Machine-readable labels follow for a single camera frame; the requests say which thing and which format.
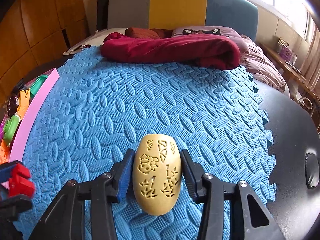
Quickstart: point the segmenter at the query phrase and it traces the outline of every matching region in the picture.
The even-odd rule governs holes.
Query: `yellow oval object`
[[[171,136],[148,134],[142,138],[133,163],[132,182],[144,212],[160,216],[173,208],[181,188],[181,159]]]

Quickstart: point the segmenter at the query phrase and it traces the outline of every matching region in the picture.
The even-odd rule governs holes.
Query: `wooden desk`
[[[305,80],[303,76],[300,76],[296,71],[294,71],[290,65],[288,65],[283,58],[280,57],[280,55],[274,51],[273,49],[269,48],[268,46],[264,45],[263,43],[260,43],[260,46],[263,50],[263,52],[266,54],[266,56],[271,57],[276,63],[280,66],[280,68],[283,69],[283,78],[286,82],[289,81],[289,79],[293,79],[299,86],[301,86],[317,103],[320,105],[319,97],[316,95],[316,93],[311,89],[311,85],[308,81]]]

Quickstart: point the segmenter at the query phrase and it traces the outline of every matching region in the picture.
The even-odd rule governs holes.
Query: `purple pillow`
[[[237,44],[240,54],[246,55],[249,54],[248,45],[240,37],[240,35],[232,28],[222,27],[222,26],[189,26],[177,28],[173,31],[172,37],[178,37],[186,34],[192,33],[210,33],[215,35],[226,36]]]

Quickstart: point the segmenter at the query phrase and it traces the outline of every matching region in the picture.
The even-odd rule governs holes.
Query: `window sill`
[[[289,25],[289,27],[291,27],[302,39],[305,39],[305,35],[302,33],[299,33],[299,31],[295,29],[294,24],[287,17],[281,14],[276,8],[274,8],[272,5],[269,5],[261,0],[248,0],[248,1],[272,13],[274,16],[276,16],[280,20],[284,21],[287,25]]]

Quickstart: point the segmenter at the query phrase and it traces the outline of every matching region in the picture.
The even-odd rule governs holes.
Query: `textured blue mat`
[[[28,239],[35,224],[69,179],[87,181],[109,171],[147,133],[173,136],[205,171],[231,182],[247,180],[264,203],[274,200],[268,177],[276,164],[265,131],[267,113],[253,78],[243,67],[220,71],[170,64],[111,63],[92,47],[58,69],[28,138],[23,163],[36,185],[32,210],[15,223]],[[159,217],[142,212],[132,192],[113,206],[118,238],[196,239],[202,205],[183,182],[174,208]],[[90,202],[86,203],[86,239]],[[229,235],[225,204],[224,239]]]

